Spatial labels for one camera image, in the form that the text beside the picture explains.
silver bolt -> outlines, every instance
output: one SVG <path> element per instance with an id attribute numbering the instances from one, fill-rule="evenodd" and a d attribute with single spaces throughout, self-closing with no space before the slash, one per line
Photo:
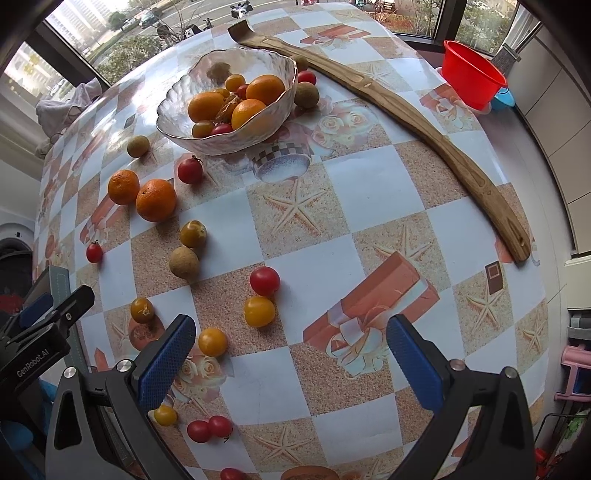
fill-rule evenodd
<path id="1" fill-rule="evenodd" d="M 120 372 L 127 372 L 131 368 L 131 360 L 122 360 L 117 364 L 117 370 Z"/>
<path id="2" fill-rule="evenodd" d="M 449 361 L 449 366 L 456 372 L 461 372 L 462 370 L 466 369 L 466 364 L 463 362 L 463 360 L 458 360 L 457 358 L 451 359 Z"/>
<path id="3" fill-rule="evenodd" d="M 68 367 L 64 370 L 64 377 L 72 378 L 74 375 L 76 375 L 76 368 L 75 367 Z"/>
<path id="4" fill-rule="evenodd" d="M 503 372 L 509 378 L 517 378 L 517 370 L 513 367 L 505 367 Z"/>

clear fruit bowl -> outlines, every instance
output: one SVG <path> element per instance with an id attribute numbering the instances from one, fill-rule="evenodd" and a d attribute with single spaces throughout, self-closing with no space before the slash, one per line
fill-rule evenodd
<path id="1" fill-rule="evenodd" d="M 260 75 L 276 75 L 285 84 L 285 92 L 233 132 L 193 138 L 194 123 L 187 107 L 196 94 L 223 87 L 223 75 L 216 75 L 216 67 L 212 69 L 220 63 L 228 64 L 230 73 L 241 74 L 247 83 Z M 266 140 L 279 129 L 293 107 L 296 84 L 296 63 L 288 57 L 257 48 L 213 50 L 168 90 L 156 110 L 156 127 L 166 138 L 190 152 L 211 156 L 234 153 Z"/>

wooden back scratcher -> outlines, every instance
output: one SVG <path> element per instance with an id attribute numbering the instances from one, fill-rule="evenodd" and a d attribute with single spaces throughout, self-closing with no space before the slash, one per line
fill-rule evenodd
<path id="1" fill-rule="evenodd" d="M 490 178 L 405 99 L 348 66 L 289 45 L 279 38 L 259 35 L 250 29 L 246 20 L 229 27 L 228 33 L 234 41 L 245 47 L 264 48 L 286 56 L 304 56 L 315 70 L 381 108 L 439 154 L 496 227 L 515 261 L 522 262 L 530 256 L 529 236 Z"/>

blue gripper pad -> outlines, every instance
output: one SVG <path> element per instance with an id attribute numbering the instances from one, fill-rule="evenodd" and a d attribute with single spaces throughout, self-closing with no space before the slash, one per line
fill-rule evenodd
<path id="1" fill-rule="evenodd" d="M 53 307 L 53 297 L 45 292 L 39 295 L 18 316 L 18 324 L 21 329 L 27 329 L 39 320 L 43 314 Z"/>
<path id="2" fill-rule="evenodd" d="M 414 333 L 423 340 L 416 330 Z M 437 413 L 443 406 L 443 380 L 412 334 L 395 316 L 388 321 L 386 341 L 421 406 Z"/>
<path id="3" fill-rule="evenodd" d="M 191 317 L 177 316 L 168 329 L 175 325 L 178 325 L 176 330 L 165 339 L 158 352 L 154 354 L 153 360 L 138 379 L 138 405 L 144 414 L 160 406 L 174 377 L 177 376 L 195 344 L 197 330 Z"/>

red plastic basin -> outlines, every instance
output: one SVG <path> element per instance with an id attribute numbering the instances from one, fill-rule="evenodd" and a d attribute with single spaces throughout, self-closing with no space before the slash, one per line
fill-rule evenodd
<path id="1" fill-rule="evenodd" d="M 445 55 L 441 76 L 453 87 L 467 106 L 484 110 L 501 87 L 505 76 L 482 55 L 457 41 L 443 42 Z"/>

